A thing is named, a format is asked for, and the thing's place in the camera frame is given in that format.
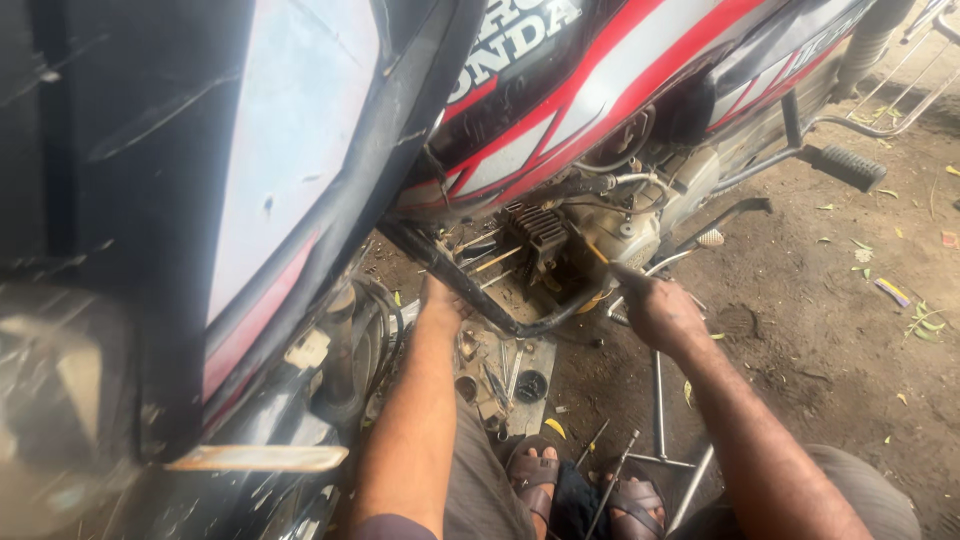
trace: foot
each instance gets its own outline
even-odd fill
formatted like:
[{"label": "foot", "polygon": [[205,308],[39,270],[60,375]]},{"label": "foot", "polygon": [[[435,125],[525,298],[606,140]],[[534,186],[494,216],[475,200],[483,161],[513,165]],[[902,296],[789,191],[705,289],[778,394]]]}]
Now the foot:
[{"label": "foot", "polygon": [[[607,473],[607,481],[613,481],[613,475],[612,475],[612,474]],[[635,478],[630,478],[630,481],[631,481],[631,482],[636,482],[636,481],[640,481],[640,480],[635,479]],[[666,521],[666,510],[663,509],[663,506],[659,506],[659,507],[657,507],[657,508],[655,508],[655,509],[653,509],[653,510],[647,510],[647,513],[650,514],[650,517],[652,517],[652,518],[654,518],[655,520],[657,520],[657,523],[659,523],[660,526],[663,527],[663,523]],[[616,518],[618,518],[618,517],[620,517],[620,516],[625,516],[625,515],[627,515],[627,512],[624,512],[623,510],[621,510],[621,509],[619,509],[619,508],[611,508],[611,509],[610,509],[610,519],[611,519],[611,520],[615,520]]]},{"label": "foot", "polygon": [[[533,448],[527,451],[527,455],[530,455],[531,457],[538,457],[537,450]],[[553,447],[546,448],[543,450],[543,457],[557,459],[557,450]],[[516,485],[516,480],[511,482],[511,484]],[[550,500],[553,501],[553,491],[557,487],[556,484],[542,483],[537,487],[546,492],[547,496],[550,497]],[[543,540],[546,538],[546,522],[543,521],[543,516],[540,516],[537,512],[531,511],[530,519],[534,522],[534,528],[537,530],[537,540]]]}]

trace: hand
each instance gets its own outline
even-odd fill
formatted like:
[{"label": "hand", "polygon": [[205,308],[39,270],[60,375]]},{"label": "hand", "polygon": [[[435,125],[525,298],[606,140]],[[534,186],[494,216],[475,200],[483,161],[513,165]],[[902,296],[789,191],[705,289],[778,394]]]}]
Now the hand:
[{"label": "hand", "polygon": [[611,272],[625,289],[630,324],[647,346],[678,362],[716,346],[700,309],[679,283],[648,278],[619,264],[612,264]]},{"label": "hand", "polygon": [[473,307],[449,289],[432,274],[423,278],[420,288],[420,317],[424,314],[434,317],[437,322],[450,326],[456,332],[464,319],[473,313]]}]

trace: grey trousers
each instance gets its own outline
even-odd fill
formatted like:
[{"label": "grey trousers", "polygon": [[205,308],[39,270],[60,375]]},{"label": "grey trousers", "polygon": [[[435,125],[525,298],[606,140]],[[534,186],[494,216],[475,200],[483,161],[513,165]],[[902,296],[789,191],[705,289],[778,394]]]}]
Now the grey trousers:
[{"label": "grey trousers", "polygon": [[[843,493],[876,540],[920,540],[920,524],[907,499],[860,459],[821,445],[805,447],[827,478]],[[535,537],[530,511],[516,497],[493,455],[476,410],[457,396],[457,435],[446,492],[446,540]],[[745,538],[726,497],[702,508],[670,540]]]}]

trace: forearm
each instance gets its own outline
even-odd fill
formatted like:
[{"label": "forearm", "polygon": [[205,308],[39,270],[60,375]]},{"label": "forearm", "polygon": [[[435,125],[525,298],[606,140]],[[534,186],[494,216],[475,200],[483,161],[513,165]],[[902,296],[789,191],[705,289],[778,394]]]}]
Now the forearm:
[{"label": "forearm", "polygon": [[843,495],[714,344],[679,358],[749,538],[870,538]]},{"label": "forearm", "polygon": [[373,427],[360,467],[353,522],[397,514],[443,535],[457,410],[453,340],[459,325],[425,311],[400,381]]}]

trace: shock absorber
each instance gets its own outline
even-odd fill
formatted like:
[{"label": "shock absorber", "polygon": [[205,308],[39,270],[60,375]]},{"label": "shock absorber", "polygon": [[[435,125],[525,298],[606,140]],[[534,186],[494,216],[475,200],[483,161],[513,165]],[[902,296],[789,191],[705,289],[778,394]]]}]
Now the shock absorber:
[{"label": "shock absorber", "polygon": [[837,72],[837,86],[830,101],[847,99],[853,88],[880,60],[890,36],[903,22],[915,0],[876,0],[853,30],[853,37]]}]

